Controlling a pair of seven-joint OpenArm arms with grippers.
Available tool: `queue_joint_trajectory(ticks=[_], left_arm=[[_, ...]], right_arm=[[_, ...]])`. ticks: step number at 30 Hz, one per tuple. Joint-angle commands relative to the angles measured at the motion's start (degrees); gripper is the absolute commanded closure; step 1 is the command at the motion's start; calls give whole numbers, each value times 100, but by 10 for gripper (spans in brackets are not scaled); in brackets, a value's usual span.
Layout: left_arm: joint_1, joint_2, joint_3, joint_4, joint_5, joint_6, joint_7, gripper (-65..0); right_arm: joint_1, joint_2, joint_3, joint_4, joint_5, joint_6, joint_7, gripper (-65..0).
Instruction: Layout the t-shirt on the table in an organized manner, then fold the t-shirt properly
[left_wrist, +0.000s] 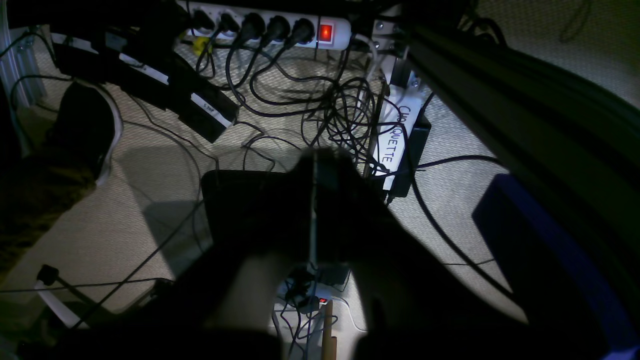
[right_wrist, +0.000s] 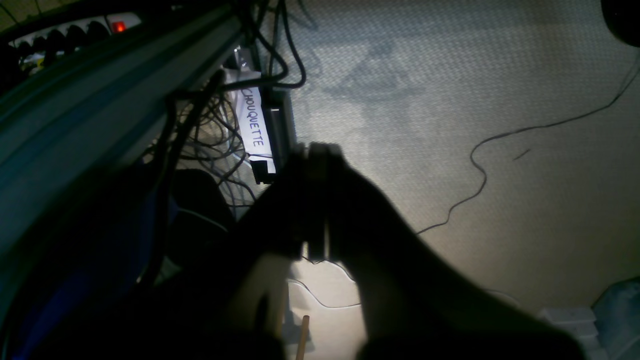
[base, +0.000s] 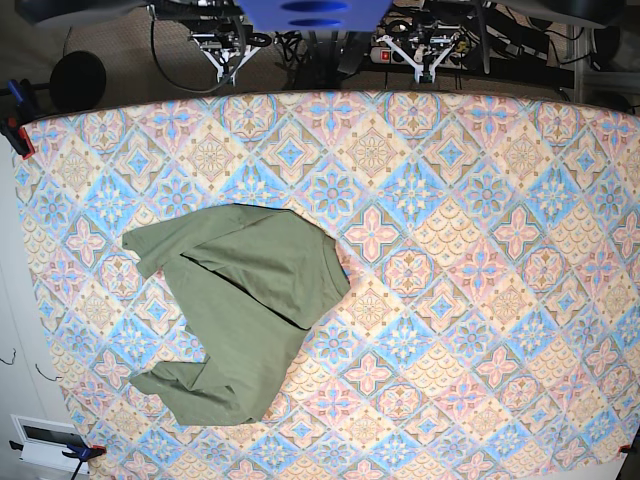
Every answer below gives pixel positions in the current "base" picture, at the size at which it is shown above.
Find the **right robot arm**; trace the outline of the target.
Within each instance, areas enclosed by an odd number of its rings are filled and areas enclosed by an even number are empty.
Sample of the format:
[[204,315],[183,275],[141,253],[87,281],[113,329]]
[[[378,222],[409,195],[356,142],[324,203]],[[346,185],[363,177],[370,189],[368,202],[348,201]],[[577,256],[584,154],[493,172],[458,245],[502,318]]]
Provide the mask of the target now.
[[[210,94],[236,83],[236,74],[260,49],[272,44],[268,34],[256,32],[243,21],[243,10],[232,1],[148,1],[151,17],[150,50],[161,76],[172,86],[189,93]],[[216,83],[205,89],[187,87],[171,79],[156,52],[156,24],[175,22],[189,30],[188,40],[215,68]]]

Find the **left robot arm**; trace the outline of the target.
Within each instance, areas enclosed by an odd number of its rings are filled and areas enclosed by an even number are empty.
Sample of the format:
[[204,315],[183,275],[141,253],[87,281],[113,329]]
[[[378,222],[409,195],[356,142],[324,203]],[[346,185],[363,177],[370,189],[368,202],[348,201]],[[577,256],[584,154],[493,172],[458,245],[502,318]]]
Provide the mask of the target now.
[[438,69],[491,73],[491,41],[483,1],[393,2],[372,40],[370,59],[406,66],[417,83],[433,83]]

